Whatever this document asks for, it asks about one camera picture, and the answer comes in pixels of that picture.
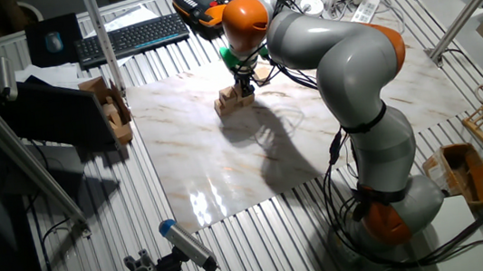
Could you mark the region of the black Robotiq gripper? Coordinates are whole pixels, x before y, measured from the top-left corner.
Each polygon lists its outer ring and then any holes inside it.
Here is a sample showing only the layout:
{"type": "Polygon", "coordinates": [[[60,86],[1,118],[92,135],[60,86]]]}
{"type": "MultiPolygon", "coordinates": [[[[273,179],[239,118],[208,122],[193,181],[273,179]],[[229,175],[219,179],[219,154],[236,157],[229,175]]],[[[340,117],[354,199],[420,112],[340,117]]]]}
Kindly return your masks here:
{"type": "Polygon", "coordinates": [[[246,96],[254,94],[255,87],[251,84],[256,80],[255,65],[238,65],[232,69],[234,80],[236,82],[237,96],[245,97],[241,83],[246,87],[246,96]]]}

